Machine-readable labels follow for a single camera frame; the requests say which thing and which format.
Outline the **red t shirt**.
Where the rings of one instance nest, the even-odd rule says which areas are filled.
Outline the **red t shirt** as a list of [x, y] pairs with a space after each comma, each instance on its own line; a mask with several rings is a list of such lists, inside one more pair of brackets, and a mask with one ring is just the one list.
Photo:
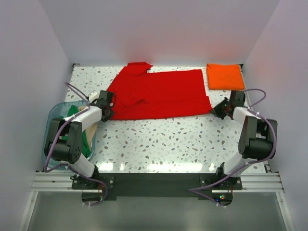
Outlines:
[[115, 94], [112, 120], [165, 119], [208, 114], [202, 70], [151, 73], [146, 62], [129, 63], [108, 91]]

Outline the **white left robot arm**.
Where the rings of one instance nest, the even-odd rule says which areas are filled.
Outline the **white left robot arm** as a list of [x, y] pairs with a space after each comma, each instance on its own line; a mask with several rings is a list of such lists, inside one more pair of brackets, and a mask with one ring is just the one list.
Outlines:
[[44, 172], [51, 172], [59, 167], [66, 167], [83, 178], [83, 184], [89, 189], [107, 189], [100, 180], [98, 168], [82, 153], [82, 134], [90, 126], [113, 116], [116, 102], [114, 93], [102, 90], [91, 92], [90, 102], [85, 108], [65, 118], [54, 118], [47, 134], [44, 153], [46, 162]]

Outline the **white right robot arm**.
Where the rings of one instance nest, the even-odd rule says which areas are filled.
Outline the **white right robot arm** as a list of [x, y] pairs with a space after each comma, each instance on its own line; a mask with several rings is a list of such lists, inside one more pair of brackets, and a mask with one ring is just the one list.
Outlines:
[[277, 146], [278, 122], [266, 119], [251, 107], [244, 107], [245, 92], [232, 90], [210, 113], [224, 119], [229, 117], [242, 125], [238, 141], [238, 152], [227, 162], [223, 162], [211, 179], [210, 187], [226, 189], [236, 181], [251, 165], [274, 157]]

